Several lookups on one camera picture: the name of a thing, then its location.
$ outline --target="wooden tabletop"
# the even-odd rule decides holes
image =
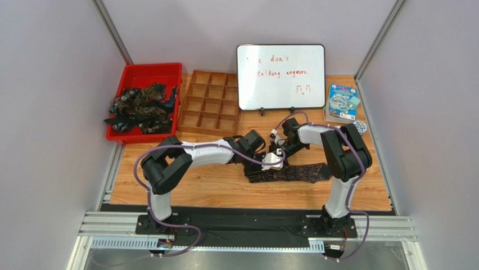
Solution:
[[[184,98],[191,75],[183,75],[180,98]],[[356,87],[351,75],[327,75],[326,85],[337,83],[343,86]],[[310,121],[324,123],[322,109],[305,109]],[[268,142],[271,130],[281,121],[289,110],[267,110],[265,116],[259,111],[242,111],[239,117],[238,134],[245,135],[256,129]],[[297,115],[299,123],[304,117]],[[358,109],[358,119],[365,122],[362,106]],[[221,139],[186,132],[177,132],[182,141],[209,142]],[[376,152],[371,136],[363,136],[373,158],[373,165],[359,182],[354,193],[351,207],[363,210],[391,210],[385,184],[379,169]],[[112,204],[146,204],[145,190],[133,178],[133,164],[144,151],[155,147],[158,143],[139,143],[126,145],[119,168],[110,203]],[[304,165],[326,162],[321,147],[311,145],[310,150],[303,149],[288,159],[291,165]],[[138,174],[143,175],[141,167]],[[317,183],[269,182],[251,184],[243,175],[243,166],[204,165],[195,167],[186,173],[179,185],[172,191],[171,204],[183,206],[223,206],[248,208],[290,208],[320,209],[329,197],[331,181]]]

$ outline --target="wooden compartment tray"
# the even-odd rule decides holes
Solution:
[[[195,70],[181,107],[178,129],[183,132],[236,135],[238,76],[232,73]]]

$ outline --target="handwriting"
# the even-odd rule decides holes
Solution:
[[[296,75],[302,75],[307,73],[308,72],[306,70],[293,70],[293,71],[287,71],[286,75],[293,75],[293,78],[295,78]]]
[[[270,70],[270,69],[269,70],[265,69],[264,72],[262,70],[259,70],[257,72],[257,75],[258,75],[258,77],[262,77],[262,76],[276,77],[276,76],[278,76],[278,79],[281,78],[281,73],[280,72]]]
[[[250,59],[247,57],[247,58],[246,58],[246,61],[248,61],[248,63],[249,63],[249,62],[250,62]],[[261,62],[261,58],[258,59],[258,63],[262,63],[262,62]]]
[[[283,59],[285,61],[289,61],[290,57],[289,56],[283,56],[283,57],[274,57],[274,55],[271,57],[270,62],[283,62]]]
[[[310,85],[306,85],[306,90],[304,92],[310,92],[311,93],[311,86]],[[297,94],[301,94],[304,96],[304,92],[302,90],[302,86],[301,85],[298,85],[296,86],[296,93]]]

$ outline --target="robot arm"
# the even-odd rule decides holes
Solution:
[[[346,142],[339,132],[328,127],[299,125],[294,119],[286,120],[283,125],[287,139],[278,139],[275,130],[272,133],[270,151],[281,149],[289,157],[310,144],[324,148],[329,169],[333,174],[331,193],[323,207],[322,229],[326,234],[335,234],[348,222],[349,205],[356,189],[355,180],[361,175],[361,167],[351,149],[344,150]],[[354,124],[339,127],[358,154],[364,168],[372,165],[371,155]]]
[[[171,191],[189,168],[208,164],[241,163],[246,171],[257,164],[253,164],[243,156],[262,161],[265,154],[256,152],[264,143],[264,139],[255,130],[244,137],[234,136],[205,143],[182,142],[176,136],[168,137],[159,145],[183,145],[185,148],[157,150],[147,155],[141,162],[143,176],[151,190],[150,202],[155,216],[163,220],[171,215]],[[243,156],[235,154],[231,149],[240,152]]]

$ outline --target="gray floor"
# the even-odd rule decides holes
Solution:
[[[356,247],[355,242],[348,242],[346,252],[351,253]],[[99,263],[117,264],[148,255],[148,252],[144,250],[104,249],[91,250],[90,258],[92,255]],[[88,261],[85,269],[104,268]],[[146,258],[112,269],[405,270],[409,267],[400,242],[367,242],[354,259],[341,263],[325,261],[322,254],[191,251],[171,258]]]

